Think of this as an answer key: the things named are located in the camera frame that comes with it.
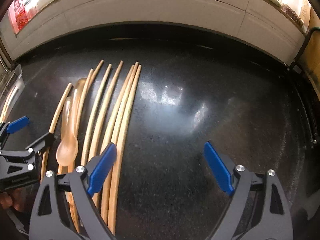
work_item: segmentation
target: blue gripper pad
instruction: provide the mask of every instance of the blue gripper pad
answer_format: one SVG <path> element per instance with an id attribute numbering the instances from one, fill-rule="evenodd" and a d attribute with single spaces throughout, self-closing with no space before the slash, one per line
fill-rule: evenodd
<path id="1" fill-rule="evenodd" d="M 13 134 L 13 133 L 19 131 L 20 129 L 26 127 L 28 124 L 29 124 L 29 118 L 26 116 L 21 117 L 21 118 L 8 124 L 7 133 Z"/>
<path id="2" fill-rule="evenodd" d="M 234 188 L 232 186 L 231 174 L 209 142 L 204 144 L 204 157 L 221 190 L 226 192 L 229 196 L 232 195 Z"/>
<path id="3" fill-rule="evenodd" d="M 101 190 L 103 183 L 108 176 L 108 173 L 116 160 L 117 148 L 114 143 L 111 143 L 108 148 L 106 148 L 102 157 L 89 177 L 89 187 L 88 194 L 92 197 L 94 193 Z"/>

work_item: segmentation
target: black stone surface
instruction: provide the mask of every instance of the black stone surface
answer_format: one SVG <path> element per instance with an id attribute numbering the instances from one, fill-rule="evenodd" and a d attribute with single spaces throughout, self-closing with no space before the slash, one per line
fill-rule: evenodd
<path id="1" fill-rule="evenodd" d="M 294 205 L 304 138 L 291 90 L 257 63 L 196 45 L 118 40 L 57 48 L 29 58 L 21 63 L 25 90 L 8 120 L 26 115 L 31 123 L 12 135 L 6 148 L 22 150 L 45 133 L 68 82 L 86 77 L 101 59 L 105 64 L 84 106 L 79 152 L 108 63 L 113 65 L 112 76 L 124 60 L 108 114 L 130 66 L 137 60 L 142 64 L 120 176 L 118 239 L 205 239 L 209 235 L 228 197 L 202 157 L 208 140 L 250 171 L 264 173 L 273 168 L 289 205 Z M 57 170 L 60 130 L 59 121 L 48 169 Z"/>

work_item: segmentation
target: metal screw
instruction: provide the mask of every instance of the metal screw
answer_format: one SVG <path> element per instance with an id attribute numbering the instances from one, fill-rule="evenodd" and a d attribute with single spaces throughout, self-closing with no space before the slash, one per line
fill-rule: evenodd
<path id="1" fill-rule="evenodd" d="M 76 172 L 79 172 L 79 173 L 84 172 L 84 166 L 76 167 Z"/>
<path id="2" fill-rule="evenodd" d="M 268 174 L 270 176 L 274 176 L 276 174 L 276 172 L 274 170 L 270 169 L 270 170 L 268 170 Z"/>
<path id="3" fill-rule="evenodd" d="M 237 169 L 237 171 L 244 171 L 244 166 L 243 165 L 237 165 L 236 169 Z"/>
<path id="4" fill-rule="evenodd" d="M 46 173 L 45 173 L 45 176 L 46 177 L 51 177 L 53 175 L 53 171 L 47 171 Z"/>

